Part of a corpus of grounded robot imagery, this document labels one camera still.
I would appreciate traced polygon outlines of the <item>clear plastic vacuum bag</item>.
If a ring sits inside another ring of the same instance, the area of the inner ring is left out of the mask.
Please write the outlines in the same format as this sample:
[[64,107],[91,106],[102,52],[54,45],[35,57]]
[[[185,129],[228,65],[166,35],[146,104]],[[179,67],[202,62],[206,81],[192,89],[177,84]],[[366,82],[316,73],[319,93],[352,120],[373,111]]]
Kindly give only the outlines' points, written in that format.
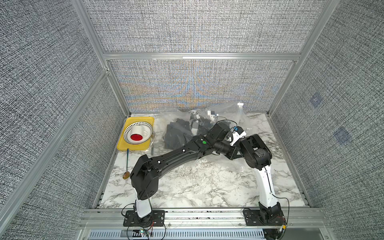
[[227,119],[217,113],[222,110],[237,112],[237,118],[243,114],[243,103],[220,105],[202,110],[192,110],[188,121],[176,119],[167,125],[163,137],[164,155],[173,167],[202,157],[216,154],[229,160],[244,158],[251,168],[260,170],[264,162],[269,162],[270,152],[258,135],[247,135],[239,126],[239,119]]

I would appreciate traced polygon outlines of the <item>black white checkered shirt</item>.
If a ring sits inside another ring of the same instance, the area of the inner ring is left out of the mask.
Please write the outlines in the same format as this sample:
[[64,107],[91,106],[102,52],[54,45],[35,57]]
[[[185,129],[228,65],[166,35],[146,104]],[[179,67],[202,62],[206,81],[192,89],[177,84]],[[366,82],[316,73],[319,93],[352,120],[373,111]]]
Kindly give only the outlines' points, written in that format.
[[190,129],[194,136],[206,135],[217,120],[217,115],[211,110],[191,110]]

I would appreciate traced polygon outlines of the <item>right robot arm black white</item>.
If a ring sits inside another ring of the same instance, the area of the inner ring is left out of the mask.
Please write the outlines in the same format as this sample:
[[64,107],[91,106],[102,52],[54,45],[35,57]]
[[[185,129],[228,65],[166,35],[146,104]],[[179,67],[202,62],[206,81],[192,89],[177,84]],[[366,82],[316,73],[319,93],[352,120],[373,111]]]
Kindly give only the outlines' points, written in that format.
[[255,169],[259,188],[260,218],[265,224],[283,216],[281,205],[275,195],[271,175],[272,153],[257,134],[240,140],[240,152],[248,166]]

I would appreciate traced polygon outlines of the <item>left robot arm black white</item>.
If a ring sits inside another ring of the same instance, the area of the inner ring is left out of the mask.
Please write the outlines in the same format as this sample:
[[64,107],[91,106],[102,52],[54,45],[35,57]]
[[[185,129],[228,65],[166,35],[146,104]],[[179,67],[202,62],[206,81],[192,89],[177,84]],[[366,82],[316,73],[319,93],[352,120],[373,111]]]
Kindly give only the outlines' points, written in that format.
[[135,190],[137,216],[143,219],[152,213],[149,198],[158,191],[159,179],[162,176],[185,163],[212,153],[224,155],[229,160],[242,157],[239,147],[231,146],[229,142],[221,139],[213,139],[212,135],[195,136],[182,147],[157,157],[139,157],[130,175]]

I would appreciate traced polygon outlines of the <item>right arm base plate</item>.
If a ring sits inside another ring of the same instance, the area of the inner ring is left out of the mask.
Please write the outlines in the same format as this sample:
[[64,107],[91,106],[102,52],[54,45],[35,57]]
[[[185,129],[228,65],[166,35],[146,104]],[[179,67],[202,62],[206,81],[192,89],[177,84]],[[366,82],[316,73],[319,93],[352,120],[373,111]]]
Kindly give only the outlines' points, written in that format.
[[282,216],[269,217],[260,213],[260,210],[243,209],[243,216],[247,226],[281,226],[286,223]]

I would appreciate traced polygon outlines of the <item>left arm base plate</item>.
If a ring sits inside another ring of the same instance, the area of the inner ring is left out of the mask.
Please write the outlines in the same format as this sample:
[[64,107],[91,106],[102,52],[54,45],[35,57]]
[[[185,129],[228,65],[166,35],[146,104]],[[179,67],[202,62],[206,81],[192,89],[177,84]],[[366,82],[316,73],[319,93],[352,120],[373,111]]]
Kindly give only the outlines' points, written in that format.
[[123,222],[124,227],[162,227],[165,221],[166,212],[163,210],[152,210],[152,212],[144,218],[139,218],[135,211],[126,211]]

